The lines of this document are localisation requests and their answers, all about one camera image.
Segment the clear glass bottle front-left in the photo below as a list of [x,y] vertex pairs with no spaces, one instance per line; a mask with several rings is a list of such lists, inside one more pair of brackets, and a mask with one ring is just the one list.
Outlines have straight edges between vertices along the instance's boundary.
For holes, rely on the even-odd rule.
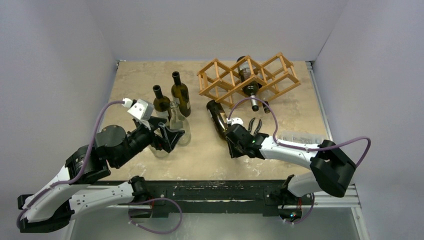
[[158,159],[163,159],[166,158],[169,153],[166,152],[165,150],[157,150],[155,147],[153,147],[151,144],[148,145],[148,149],[151,151],[151,153]]

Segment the dark green bottle silver neck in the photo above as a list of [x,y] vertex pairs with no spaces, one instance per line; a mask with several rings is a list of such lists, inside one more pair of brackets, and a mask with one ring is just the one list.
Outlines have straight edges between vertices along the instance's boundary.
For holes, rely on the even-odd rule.
[[219,137],[226,140],[226,131],[228,129],[227,114],[219,102],[210,100],[206,104],[206,109],[209,112],[210,118],[214,124],[215,130]]

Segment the dark green bottle back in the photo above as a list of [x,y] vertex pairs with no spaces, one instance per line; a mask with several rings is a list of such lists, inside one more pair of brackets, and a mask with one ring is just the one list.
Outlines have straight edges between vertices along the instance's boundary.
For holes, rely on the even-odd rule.
[[171,87],[173,99],[178,103],[179,110],[183,116],[188,117],[191,114],[191,104],[188,87],[181,82],[180,73],[174,71],[172,73],[174,84]]

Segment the wooden wine rack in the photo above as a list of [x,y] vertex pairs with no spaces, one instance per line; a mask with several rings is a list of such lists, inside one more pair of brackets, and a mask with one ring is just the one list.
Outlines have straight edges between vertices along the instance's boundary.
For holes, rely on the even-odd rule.
[[247,55],[232,66],[215,58],[196,75],[199,95],[231,108],[235,105],[234,96],[249,97],[243,88],[253,84],[258,85],[258,94],[270,94],[269,103],[301,85],[293,62],[281,52],[262,63]]

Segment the clear glass bottle tall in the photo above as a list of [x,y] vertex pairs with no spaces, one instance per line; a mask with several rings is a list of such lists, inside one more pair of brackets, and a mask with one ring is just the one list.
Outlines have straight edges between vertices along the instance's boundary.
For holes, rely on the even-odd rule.
[[184,130],[183,136],[179,139],[178,145],[187,146],[192,138],[190,125],[187,118],[180,112],[179,105],[176,101],[170,102],[171,118],[169,127],[171,130]]

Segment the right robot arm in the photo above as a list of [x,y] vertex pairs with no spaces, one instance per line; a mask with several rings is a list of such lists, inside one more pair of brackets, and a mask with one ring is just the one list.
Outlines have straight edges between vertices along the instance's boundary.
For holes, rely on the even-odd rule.
[[288,204],[320,191],[333,197],[344,197],[357,169],[356,164],[330,140],[320,144],[289,142],[266,133],[253,135],[240,124],[230,126],[225,138],[232,158],[248,156],[280,160],[310,170],[293,176],[281,189],[280,196]]

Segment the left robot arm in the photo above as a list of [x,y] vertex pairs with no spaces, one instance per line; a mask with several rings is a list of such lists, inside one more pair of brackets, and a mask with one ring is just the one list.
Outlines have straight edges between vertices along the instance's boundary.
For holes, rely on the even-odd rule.
[[83,189],[109,176],[112,168],[119,169],[147,147],[170,153],[184,134],[182,129],[170,129],[159,117],[151,117],[146,124],[136,123],[133,131],[118,125],[96,131],[90,143],[75,151],[45,187],[18,197],[18,229],[21,233],[51,233],[91,211],[153,202],[142,176],[96,193],[83,193]]

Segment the square clear whisky bottle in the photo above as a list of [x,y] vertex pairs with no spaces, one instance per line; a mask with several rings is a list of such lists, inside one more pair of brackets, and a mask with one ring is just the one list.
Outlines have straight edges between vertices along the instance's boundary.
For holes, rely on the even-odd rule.
[[262,104],[262,107],[265,114],[269,114],[271,112],[268,101],[264,101],[264,103]]

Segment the dark green bottle left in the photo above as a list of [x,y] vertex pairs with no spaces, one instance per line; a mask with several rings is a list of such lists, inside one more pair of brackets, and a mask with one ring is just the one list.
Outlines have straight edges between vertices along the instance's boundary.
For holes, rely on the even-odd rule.
[[163,95],[162,89],[159,85],[154,85],[152,87],[152,90],[155,95],[155,99],[153,100],[154,109],[156,112],[156,115],[159,118],[164,118],[169,121],[171,119],[172,113],[170,109],[170,99]]

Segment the black grey pliers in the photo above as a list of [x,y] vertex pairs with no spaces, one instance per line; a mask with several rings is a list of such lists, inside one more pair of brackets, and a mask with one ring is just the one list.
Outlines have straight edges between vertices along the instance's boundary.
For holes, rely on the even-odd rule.
[[251,135],[255,136],[262,128],[262,125],[263,123],[260,118],[253,117],[248,123],[247,130]]

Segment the clear plastic parts box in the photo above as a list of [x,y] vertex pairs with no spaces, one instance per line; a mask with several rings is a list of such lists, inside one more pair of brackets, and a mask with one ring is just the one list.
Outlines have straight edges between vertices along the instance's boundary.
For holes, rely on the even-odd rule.
[[288,142],[299,143],[299,144],[319,145],[323,142],[323,140],[325,140],[325,136],[320,134],[284,130],[280,134],[280,139],[284,141],[288,141]]

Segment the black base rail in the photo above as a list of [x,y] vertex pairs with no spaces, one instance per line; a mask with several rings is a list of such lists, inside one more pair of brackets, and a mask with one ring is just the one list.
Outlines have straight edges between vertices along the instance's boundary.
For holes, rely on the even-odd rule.
[[297,197],[286,180],[140,180],[130,205],[146,205],[153,218],[170,213],[261,214],[297,220],[313,201]]

